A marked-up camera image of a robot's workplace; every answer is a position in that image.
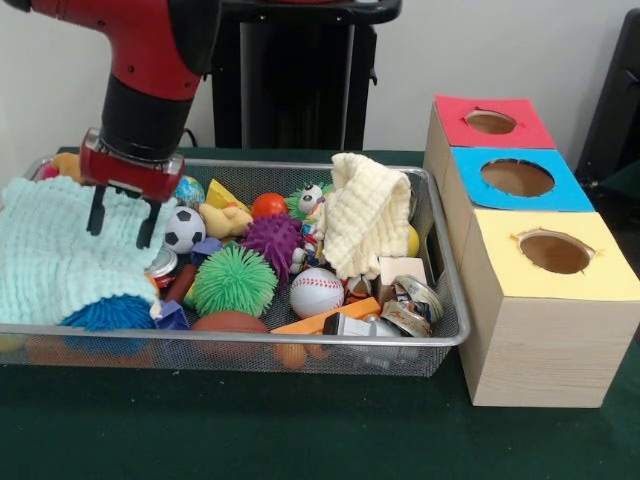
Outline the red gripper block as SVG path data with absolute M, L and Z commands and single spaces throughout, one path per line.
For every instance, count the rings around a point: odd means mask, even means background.
M 185 168 L 183 156 L 173 154 L 161 162 L 146 162 L 127 157 L 108 147 L 96 128 L 90 128 L 80 147 L 80 170 L 85 180 L 95 187 L 87 231 L 98 236 L 103 227 L 105 186 L 121 188 L 146 198 L 150 206 L 148 217 L 142 222 L 137 240 L 138 249 L 146 249 L 155 230 L 160 202 L 168 201 L 174 194 Z

